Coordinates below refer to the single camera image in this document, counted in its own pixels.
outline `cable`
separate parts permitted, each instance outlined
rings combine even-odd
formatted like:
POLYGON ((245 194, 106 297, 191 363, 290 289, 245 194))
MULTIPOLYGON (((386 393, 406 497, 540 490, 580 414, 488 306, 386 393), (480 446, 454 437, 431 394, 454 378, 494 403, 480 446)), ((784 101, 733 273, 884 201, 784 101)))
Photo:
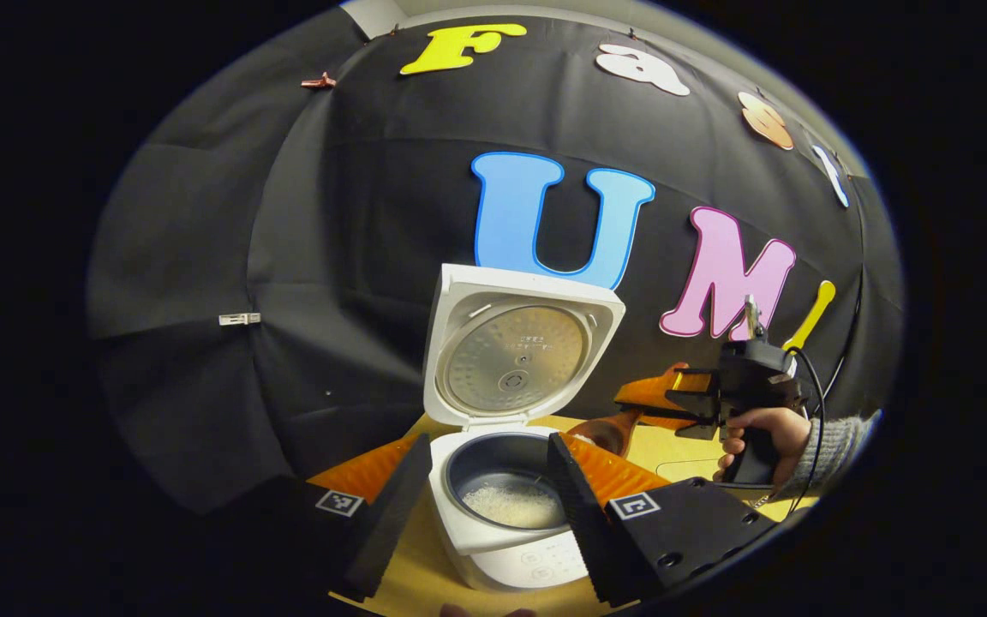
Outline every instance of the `cable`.
POLYGON ((825 402, 825 391, 822 390, 822 380, 817 378, 817 371, 814 370, 814 363, 810 361, 810 358, 808 358, 806 352, 802 351, 802 349, 798 347, 787 349, 787 354, 792 353, 802 358, 802 361, 806 363, 806 370, 810 371, 811 378, 814 378, 814 386, 817 387, 817 398, 819 402, 818 407, 822 410, 822 421, 817 425, 817 446, 814 448, 814 462, 812 462, 812 465, 810 466, 810 476, 806 477, 806 487, 802 489, 802 494, 799 495, 799 498, 791 504, 791 509, 788 509, 787 516, 791 516, 791 512, 794 512, 795 508, 799 507, 799 502, 806 496, 806 491, 810 489, 810 485, 812 484, 812 481, 814 481, 814 471, 817 470, 817 460, 820 457, 820 454, 822 454, 822 441, 823 437, 825 437, 825 411, 827 405, 825 402))

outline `black inner pot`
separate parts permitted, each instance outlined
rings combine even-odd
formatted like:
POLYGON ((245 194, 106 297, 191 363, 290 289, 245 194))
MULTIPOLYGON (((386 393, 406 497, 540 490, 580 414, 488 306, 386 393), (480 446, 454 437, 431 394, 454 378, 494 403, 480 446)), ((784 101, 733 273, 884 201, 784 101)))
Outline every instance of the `black inner pot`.
POLYGON ((565 524, 559 492, 547 473, 547 438, 540 434, 486 434, 463 444, 447 460, 447 485, 459 507, 470 514, 510 530, 557 530, 565 524), (506 492, 540 491, 559 505, 559 515, 544 527, 517 527, 482 516, 464 503, 464 495, 482 487, 506 492))

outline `human hand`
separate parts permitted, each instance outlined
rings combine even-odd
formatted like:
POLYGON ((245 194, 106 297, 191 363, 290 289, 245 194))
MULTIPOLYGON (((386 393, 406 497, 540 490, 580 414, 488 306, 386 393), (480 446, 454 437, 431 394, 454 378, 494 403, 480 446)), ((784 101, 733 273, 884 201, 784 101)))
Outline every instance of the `human hand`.
MULTIPOLYGON (((440 607, 440 617, 470 617, 470 613, 462 606, 444 602, 444 605, 440 607)), ((536 617, 536 612, 531 608, 518 608, 512 613, 506 614, 505 617, 536 617)))
POLYGON ((744 451, 745 442, 741 437, 744 436, 747 427, 760 428, 771 433, 772 445, 779 453, 779 463, 775 465, 775 473, 772 474, 772 484, 776 489, 782 488, 783 484, 787 484, 787 480, 791 479, 791 474, 794 473, 795 468, 798 468, 802 452, 810 441, 810 421, 786 407, 761 407, 761 409, 748 410, 744 414, 729 418, 726 426, 729 427, 729 433, 726 440, 721 443, 721 450, 725 454, 718 459, 718 471, 714 472, 716 482, 721 482, 726 468, 733 464, 733 456, 744 451))

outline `inner pot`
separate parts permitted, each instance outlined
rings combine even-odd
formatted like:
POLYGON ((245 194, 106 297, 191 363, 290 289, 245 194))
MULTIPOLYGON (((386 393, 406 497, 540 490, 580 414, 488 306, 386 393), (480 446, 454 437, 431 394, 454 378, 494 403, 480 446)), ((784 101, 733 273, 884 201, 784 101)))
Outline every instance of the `inner pot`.
POLYGON ((447 487, 459 507, 500 527, 557 530, 565 524, 559 492, 547 475, 547 438, 486 434, 447 459, 447 487))

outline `inner lid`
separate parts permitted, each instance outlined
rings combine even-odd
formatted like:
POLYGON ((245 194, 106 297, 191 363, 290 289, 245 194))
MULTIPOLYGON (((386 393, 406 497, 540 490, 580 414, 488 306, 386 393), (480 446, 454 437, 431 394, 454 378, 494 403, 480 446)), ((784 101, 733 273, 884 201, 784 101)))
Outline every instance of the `inner lid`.
POLYGON ((586 351, 580 321, 563 309, 514 308, 459 341, 446 367, 447 390, 478 411, 536 406, 571 382, 586 351))

